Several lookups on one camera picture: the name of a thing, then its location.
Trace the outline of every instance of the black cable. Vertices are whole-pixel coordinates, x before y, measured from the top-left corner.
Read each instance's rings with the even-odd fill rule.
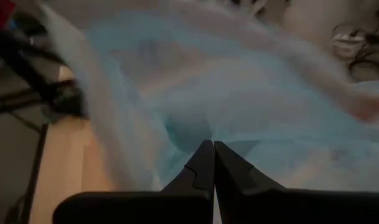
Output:
[[[7,215],[4,219],[4,224],[16,224],[21,223],[21,205],[26,198],[26,194],[20,196],[15,204],[8,209]]]
[[[373,31],[373,34],[376,34],[377,32],[379,31],[379,24],[377,25],[375,31]],[[358,56],[360,55],[361,51],[368,45],[368,42],[365,41],[365,43],[363,43],[363,45],[361,46],[361,48],[358,50],[358,52],[355,54],[355,59],[354,61],[356,61],[358,59]]]
[[[22,118],[21,116],[15,114],[15,113],[12,112],[12,111],[7,111],[7,113],[8,113],[9,115],[11,115],[13,118],[17,119],[17,120],[18,120],[21,124],[23,124],[25,127],[29,128],[29,129],[31,129],[31,130],[33,130],[33,131],[39,133],[39,134],[41,133],[41,129],[40,129],[37,125],[35,125],[34,123],[32,123],[32,122],[30,122],[30,121],[28,121],[28,120]]]

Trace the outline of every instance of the black object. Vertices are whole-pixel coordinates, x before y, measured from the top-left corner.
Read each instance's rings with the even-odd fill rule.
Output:
[[[372,59],[372,58],[369,58],[369,56],[377,54],[378,52],[375,52],[375,51],[367,52],[367,51],[365,51],[365,47],[367,45],[379,45],[379,35],[376,34],[378,31],[379,31],[379,25],[377,25],[374,32],[365,34],[365,43],[358,50],[357,54],[355,55],[354,60],[348,66],[349,76],[352,80],[354,80],[356,82],[360,82],[361,80],[359,80],[358,77],[356,77],[353,74],[353,71],[354,71],[355,67],[357,67],[359,65],[369,65],[370,67],[375,68],[379,74],[379,61]]]
[[[45,78],[22,56],[22,53],[64,63],[59,56],[15,40],[8,33],[0,30],[0,57],[30,86],[26,90],[0,95],[0,113],[10,113],[13,110],[42,103],[49,105],[56,113],[83,116],[82,95],[75,82],[48,84]]]
[[[161,192],[88,192],[62,202],[55,224],[212,223],[214,147],[204,141]]]
[[[214,184],[224,224],[379,220],[379,193],[286,189],[224,143],[204,141],[161,192],[81,193],[62,202],[53,221],[212,223]]]

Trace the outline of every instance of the floor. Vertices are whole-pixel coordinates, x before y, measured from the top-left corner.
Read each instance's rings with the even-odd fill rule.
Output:
[[[265,17],[303,39],[329,49],[332,29],[341,22],[360,22],[374,29],[373,13],[379,0],[269,0]],[[58,66],[34,60],[35,66],[51,79]],[[25,87],[8,68],[0,68],[0,93]],[[22,117],[37,125],[45,122],[39,107],[19,110]],[[8,114],[0,115],[0,223],[7,208],[24,194],[32,168],[38,134],[25,128]]]

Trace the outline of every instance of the wooden floor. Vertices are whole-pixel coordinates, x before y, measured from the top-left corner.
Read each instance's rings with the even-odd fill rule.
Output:
[[[30,224],[52,223],[56,206],[71,195],[113,189],[89,122],[64,118],[49,126]]]

